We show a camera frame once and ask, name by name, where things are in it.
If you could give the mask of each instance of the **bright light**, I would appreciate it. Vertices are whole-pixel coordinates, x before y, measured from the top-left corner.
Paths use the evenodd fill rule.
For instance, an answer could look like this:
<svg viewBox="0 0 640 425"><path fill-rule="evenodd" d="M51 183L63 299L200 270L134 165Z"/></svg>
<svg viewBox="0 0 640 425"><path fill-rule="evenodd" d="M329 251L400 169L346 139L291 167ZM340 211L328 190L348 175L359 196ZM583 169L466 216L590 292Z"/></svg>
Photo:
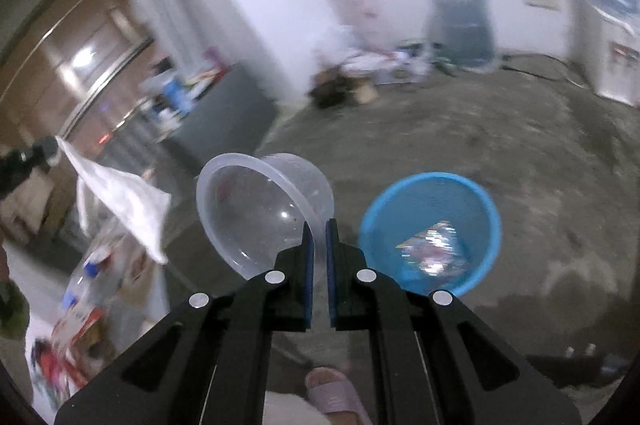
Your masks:
<svg viewBox="0 0 640 425"><path fill-rule="evenodd" d="M75 68L84 68L84 66L88 66L91 61L94 59L95 52L91 50L91 48L84 48L76 53L74 59L71 61L71 65Z"/></svg>

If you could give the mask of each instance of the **clear plastic bowl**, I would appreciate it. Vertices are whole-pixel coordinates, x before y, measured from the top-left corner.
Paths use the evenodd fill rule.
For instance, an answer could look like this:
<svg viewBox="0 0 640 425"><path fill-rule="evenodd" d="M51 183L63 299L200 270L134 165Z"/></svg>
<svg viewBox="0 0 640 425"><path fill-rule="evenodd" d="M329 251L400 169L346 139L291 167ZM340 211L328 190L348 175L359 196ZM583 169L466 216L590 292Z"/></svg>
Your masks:
<svg viewBox="0 0 640 425"><path fill-rule="evenodd" d="M314 238L316 273L324 267L324 227L334 216L334 193L305 159L221 154L202 169L196 202L211 244L245 279L272 269L278 252L299 245L305 221Z"/></svg>

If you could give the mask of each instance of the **foot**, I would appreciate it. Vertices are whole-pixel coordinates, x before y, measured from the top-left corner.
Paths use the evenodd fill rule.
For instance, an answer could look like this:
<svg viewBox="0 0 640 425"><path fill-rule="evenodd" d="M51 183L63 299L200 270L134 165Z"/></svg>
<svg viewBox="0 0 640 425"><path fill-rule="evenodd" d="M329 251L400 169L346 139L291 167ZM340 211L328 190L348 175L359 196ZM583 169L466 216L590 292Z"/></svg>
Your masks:
<svg viewBox="0 0 640 425"><path fill-rule="evenodd" d="M346 381L347 377L336 371L335 369L329 369L327 367L317 367L306 375L306 385L308 389L331 383L332 381ZM332 425L360 425L358 415L354 412L332 412L326 414Z"/></svg>

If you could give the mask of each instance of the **pink sandal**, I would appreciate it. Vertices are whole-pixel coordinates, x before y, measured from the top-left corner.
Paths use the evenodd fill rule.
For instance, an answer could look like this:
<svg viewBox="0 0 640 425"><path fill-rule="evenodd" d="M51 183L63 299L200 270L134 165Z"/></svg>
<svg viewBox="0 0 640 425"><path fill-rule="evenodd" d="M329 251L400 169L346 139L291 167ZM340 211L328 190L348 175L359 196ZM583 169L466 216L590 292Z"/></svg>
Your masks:
<svg viewBox="0 0 640 425"><path fill-rule="evenodd" d="M320 369L330 371L337 381L311 387L309 376ZM372 425L353 384L340 371L318 367L306 375L305 386L309 403L321 413L353 412L359 417L361 425Z"/></svg>

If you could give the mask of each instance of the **green object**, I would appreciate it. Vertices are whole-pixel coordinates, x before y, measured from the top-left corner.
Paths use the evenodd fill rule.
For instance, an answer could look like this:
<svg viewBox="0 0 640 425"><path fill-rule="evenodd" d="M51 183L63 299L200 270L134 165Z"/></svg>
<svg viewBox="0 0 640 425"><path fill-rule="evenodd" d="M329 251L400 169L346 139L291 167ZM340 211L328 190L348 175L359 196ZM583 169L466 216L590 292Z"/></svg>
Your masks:
<svg viewBox="0 0 640 425"><path fill-rule="evenodd" d="M0 297L0 337L21 340L29 326L29 303L15 282L2 284L9 296L7 301Z"/></svg>

